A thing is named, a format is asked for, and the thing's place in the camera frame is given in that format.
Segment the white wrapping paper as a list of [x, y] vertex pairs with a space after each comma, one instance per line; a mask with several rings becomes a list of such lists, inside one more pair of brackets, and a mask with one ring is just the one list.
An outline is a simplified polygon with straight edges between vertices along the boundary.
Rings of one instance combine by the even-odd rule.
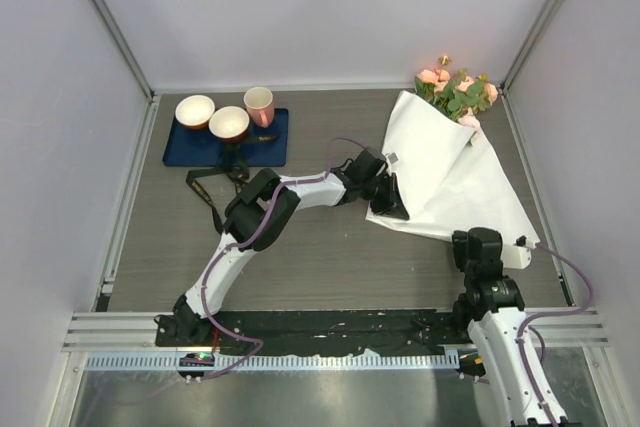
[[382, 154], [395, 152], [397, 175], [408, 221], [366, 214], [388, 229], [449, 241], [455, 230], [486, 227], [507, 245], [522, 235], [539, 238], [483, 133], [460, 125], [413, 93], [399, 94], [391, 111]]

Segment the pink fake flower stem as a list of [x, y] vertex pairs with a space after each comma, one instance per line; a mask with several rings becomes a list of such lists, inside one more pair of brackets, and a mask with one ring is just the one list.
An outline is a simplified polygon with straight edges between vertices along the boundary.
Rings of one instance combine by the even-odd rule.
[[442, 55], [437, 61], [437, 67], [424, 69], [414, 77], [415, 93], [427, 102], [432, 102], [444, 90], [451, 79], [446, 67], [451, 63], [448, 55]]

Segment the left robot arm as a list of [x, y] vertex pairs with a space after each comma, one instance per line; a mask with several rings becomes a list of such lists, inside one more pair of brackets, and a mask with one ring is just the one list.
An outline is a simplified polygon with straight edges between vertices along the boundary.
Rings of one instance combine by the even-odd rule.
[[174, 304], [158, 330], [193, 346], [205, 344], [213, 332], [210, 319], [243, 268], [275, 243], [294, 213], [336, 207], [359, 199], [376, 215], [406, 221], [398, 178], [387, 159], [367, 147], [353, 160], [311, 176], [287, 177], [260, 170], [225, 209], [216, 225], [219, 245], [195, 284]]

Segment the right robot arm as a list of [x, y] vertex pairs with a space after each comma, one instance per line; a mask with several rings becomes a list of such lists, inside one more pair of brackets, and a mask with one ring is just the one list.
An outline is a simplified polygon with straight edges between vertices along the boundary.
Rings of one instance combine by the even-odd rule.
[[524, 236], [505, 245], [493, 229], [456, 230], [454, 262], [464, 274], [464, 292], [453, 304], [451, 327], [472, 342], [482, 360], [504, 426], [572, 426], [552, 391], [532, 338], [533, 321], [507, 269], [531, 263], [533, 244]]

